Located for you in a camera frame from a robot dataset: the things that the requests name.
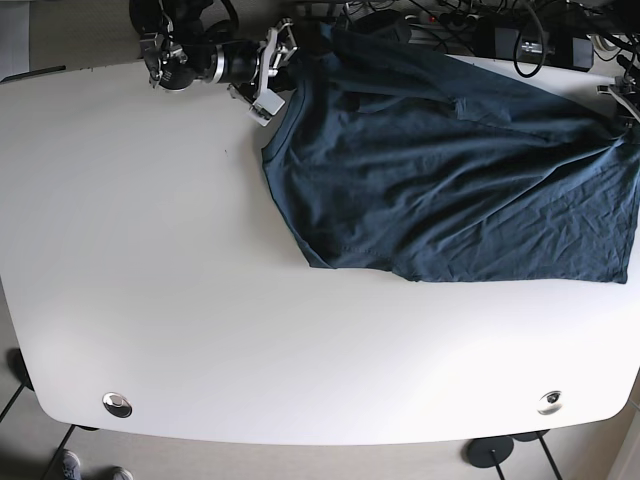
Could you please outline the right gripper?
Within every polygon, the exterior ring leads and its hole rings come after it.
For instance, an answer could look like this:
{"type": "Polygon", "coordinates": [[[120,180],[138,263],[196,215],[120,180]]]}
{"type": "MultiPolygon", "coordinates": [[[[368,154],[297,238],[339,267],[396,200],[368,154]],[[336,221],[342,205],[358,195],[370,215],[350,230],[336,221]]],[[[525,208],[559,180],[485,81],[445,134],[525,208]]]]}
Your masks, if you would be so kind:
{"type": "Polygon", "coordinates": [[[167,20],[158,32],[143,35],[140,47],[152,87],[179,92],[195,82],[226,84],[232,98],[250,107],[262,91],[277,93],[272,83],[299,45],[294,22],[285,17],[260,42],[210,41],[202,35],[191,42],[180,40],[167,20]]]}

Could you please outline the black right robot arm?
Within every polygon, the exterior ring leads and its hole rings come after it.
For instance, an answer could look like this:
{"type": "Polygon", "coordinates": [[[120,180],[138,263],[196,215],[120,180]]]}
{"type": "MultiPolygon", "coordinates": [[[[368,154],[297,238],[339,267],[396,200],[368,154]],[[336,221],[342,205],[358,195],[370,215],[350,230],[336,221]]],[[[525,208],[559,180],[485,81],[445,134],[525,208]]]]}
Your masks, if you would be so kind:
{"type": "Polygon", "coordinates": [[[266,124],[284,106],[284,70],[298,50],[294,23],[281,19],[261,41],[236,36],[239,17],[230,1],[228,18],[209,27],[201,21],[211,1],[131,1],[129,16],[140,35],[141,57],[149,83],[178,92],[194,82],[226,84],[230,95],[249,105],[266,124]]]}

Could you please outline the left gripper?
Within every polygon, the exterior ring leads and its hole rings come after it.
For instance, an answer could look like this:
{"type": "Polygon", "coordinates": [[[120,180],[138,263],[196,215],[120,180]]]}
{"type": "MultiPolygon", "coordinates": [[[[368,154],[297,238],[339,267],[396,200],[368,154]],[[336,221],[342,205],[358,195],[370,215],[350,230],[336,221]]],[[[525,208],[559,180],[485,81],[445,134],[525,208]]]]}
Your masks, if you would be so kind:
{"type": "Polygon", "coordinates": [[[616,76],[612,83],[598,85],[596,92],[611,96],[630,120],[639,122],[639,90],[626,76],[616,76]]]}

